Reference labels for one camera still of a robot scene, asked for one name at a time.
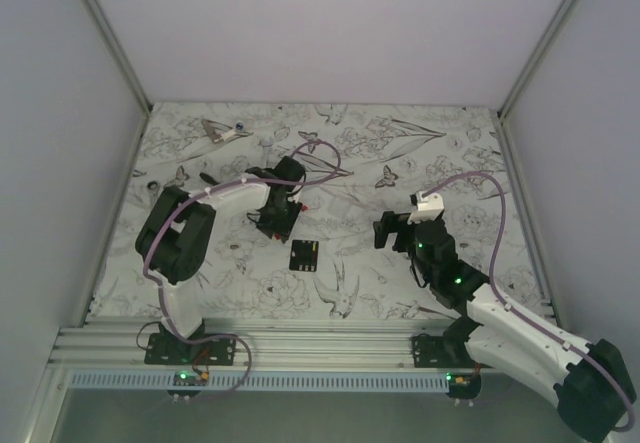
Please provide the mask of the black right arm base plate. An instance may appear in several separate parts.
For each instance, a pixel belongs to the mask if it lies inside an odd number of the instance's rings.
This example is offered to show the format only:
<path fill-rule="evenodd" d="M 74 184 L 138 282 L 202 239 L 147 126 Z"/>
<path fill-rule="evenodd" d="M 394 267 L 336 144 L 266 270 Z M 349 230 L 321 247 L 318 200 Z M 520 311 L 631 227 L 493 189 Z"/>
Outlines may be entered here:
<path fill-rule="evenodd" d="M 466 348 L 470 337 L 432 336 L 426 333 L 410 338 L 410 350 L 415 368 L 471 369 L 478 361 Z"/>

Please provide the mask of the small metal bracket tool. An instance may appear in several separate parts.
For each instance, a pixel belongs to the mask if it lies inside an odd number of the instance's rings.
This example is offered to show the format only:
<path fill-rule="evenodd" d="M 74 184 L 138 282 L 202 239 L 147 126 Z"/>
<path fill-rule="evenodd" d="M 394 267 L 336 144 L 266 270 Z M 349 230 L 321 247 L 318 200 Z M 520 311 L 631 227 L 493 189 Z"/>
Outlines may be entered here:
<path fill-rule="evenodd" d="M 217 132 L 214 122 L 208 119 L 202 119 L 201 125 L 206 136 L 211 140 L 213 144 L 217 144 L 223 140 L 220 133 Z"/>

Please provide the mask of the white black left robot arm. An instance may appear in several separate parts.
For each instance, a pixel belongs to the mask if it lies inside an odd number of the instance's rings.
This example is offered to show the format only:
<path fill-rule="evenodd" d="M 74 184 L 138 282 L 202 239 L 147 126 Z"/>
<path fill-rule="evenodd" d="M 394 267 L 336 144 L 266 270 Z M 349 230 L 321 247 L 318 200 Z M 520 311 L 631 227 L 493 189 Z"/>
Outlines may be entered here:
<path fill-rule="evenodd" d="M 306 182 L 301 163 L 285 156 L 273 168 L 253 167 L 235 181 L 186 192 L 164 189 L 135 242 L 143 276 L 159 292 L 162 325 L 172 335 L 168 352 L 179 363 L 197 362 L 204 340 L 203 318 L 190 282 L 207 256 L 214 224 L 221 218 L 254 214 L 256 228 L 282 242 L 302 211 L 298 192 Z"/>

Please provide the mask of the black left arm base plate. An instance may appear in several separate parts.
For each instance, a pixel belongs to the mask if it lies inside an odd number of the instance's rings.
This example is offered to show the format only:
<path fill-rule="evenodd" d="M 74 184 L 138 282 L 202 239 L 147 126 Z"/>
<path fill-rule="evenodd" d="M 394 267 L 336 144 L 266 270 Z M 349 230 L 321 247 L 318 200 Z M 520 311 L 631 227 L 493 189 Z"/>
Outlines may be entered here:
<path fill-rule="evenodd" d="M 186 344 L 162 327 L 148 338 L 144 355 L 147 365 L 231 366 L 234 362 L 236 342 L 218 338 L 199 344 Z"/>

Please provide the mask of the controller board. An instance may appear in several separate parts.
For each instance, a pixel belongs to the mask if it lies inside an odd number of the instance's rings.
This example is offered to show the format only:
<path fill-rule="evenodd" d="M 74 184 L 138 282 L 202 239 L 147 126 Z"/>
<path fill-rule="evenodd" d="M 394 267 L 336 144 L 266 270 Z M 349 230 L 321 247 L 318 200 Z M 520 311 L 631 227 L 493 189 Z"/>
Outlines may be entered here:
<path fill-rule="evenodd" d="M 448 391 L 446 395 L 452 399 L 473 400 L 482 389 L 482 377 L 479 373 L 457 374 L 447 373 Z"/>
<path fill-rule="evenodd" d="M 193 371 L 177 371 L 171 377 L 167 393 L 174 400 L 192 400 L 208 386 L 208 374 Z"/>

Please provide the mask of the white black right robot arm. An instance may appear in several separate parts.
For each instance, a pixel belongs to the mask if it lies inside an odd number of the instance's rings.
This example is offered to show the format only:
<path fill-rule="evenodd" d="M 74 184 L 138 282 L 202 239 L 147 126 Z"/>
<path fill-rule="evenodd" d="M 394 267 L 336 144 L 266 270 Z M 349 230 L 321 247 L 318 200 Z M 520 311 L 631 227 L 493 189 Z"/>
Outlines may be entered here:
<path fill-rule="evenodd" d="M 637 393 L 617 346 L 574 335 L 501 294 L 458 256 L 440 217 L 416 222 L 387 211 L 373 230 L 375 248 L 394 235 L 394 251 L 407 254 L 423 286 L 458 313 L 443 343 L 449 364 L 473 361 L 504 373 L 548 401 L 587 442 L 634 428 Z"/>

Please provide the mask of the black fuse box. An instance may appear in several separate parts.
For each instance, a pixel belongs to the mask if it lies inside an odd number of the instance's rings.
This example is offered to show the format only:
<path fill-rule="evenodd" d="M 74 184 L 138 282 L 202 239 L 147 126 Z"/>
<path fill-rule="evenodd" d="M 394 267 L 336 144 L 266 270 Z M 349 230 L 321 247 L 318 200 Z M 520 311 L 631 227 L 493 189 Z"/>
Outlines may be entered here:
<path fill-rule="evenodd" d="M 315 272 L 318 266 L 319 242 L 317 253 L 312 254 L 313 240 L 293 240 L 291 244 L 289 269 L 298 272 Z"/>

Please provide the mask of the aluminium frame rail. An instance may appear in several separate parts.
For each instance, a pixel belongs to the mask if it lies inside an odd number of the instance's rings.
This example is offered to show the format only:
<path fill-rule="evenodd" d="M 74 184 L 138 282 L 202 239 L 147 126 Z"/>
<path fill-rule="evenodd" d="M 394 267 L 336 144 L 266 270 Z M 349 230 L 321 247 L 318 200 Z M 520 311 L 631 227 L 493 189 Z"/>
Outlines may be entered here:
<path fill-rule="evenodd" d="M 240 336 L 251 356 L 236 346 L 231 367 L 243 370 L 249 361 L 255 371 L 411 372 L 410 338 L 440 335 L 449 320 L 234 320 L 206 321 L 212 333 Z M 159 330 L 143 318 L 96 317 L 80 328 L 58 331 L 49 354 L 53 368 L 141 369 L 142 346 Z"/>

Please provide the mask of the black handled screwdriver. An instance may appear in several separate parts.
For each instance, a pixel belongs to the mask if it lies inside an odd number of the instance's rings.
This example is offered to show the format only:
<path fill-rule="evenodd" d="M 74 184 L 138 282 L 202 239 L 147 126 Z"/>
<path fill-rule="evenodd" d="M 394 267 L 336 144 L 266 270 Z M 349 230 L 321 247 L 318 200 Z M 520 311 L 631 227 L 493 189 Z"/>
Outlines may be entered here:
<path fill-rule="evenodd" d="M 199 177 L 209 185 L 216 186 L 216 185 L 219 184 L 219 182 L 215 178 L 213 178 L 211 175 L 209 175 L 207 173 L 201 172 L 199 174 Z"/>

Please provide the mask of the left controller board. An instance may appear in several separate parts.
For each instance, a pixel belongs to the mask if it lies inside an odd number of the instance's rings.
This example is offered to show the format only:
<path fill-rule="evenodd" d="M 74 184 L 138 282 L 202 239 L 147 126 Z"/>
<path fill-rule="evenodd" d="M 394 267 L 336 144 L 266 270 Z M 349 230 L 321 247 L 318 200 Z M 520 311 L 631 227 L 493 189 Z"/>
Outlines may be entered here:
<path fill-rule="evenodd" d="M 192 400 L 208 386 L 208 374 L 193 371 L 177 371 L 171 377 L 167 393 L 174 400 Z"/>

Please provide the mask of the chrome ratchet wrench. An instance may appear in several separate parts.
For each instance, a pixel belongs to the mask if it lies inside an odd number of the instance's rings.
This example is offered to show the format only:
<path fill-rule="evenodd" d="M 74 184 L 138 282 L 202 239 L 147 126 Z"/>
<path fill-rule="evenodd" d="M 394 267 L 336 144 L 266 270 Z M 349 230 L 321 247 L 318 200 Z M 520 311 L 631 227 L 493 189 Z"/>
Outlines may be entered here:
<path fill-rule="evenodd" d="M 150 195 L 157 195 L 160 190 L 160 184 L 158 181 L 150 181 L 147 184 L 147 190 Z"/>

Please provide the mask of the right controller board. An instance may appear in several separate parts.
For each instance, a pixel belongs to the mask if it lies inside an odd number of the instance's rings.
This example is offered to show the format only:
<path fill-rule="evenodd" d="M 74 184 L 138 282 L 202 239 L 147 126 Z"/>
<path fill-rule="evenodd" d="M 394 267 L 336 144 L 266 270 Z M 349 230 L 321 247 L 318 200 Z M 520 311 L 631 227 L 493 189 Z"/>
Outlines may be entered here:
<path fill-rule="evenodd" d="M 446 395 L 452 399 L 473 400 L 482 389 L 482 377 L 479 373 L 457 374 L 447 373 L 448 391 Z"/>

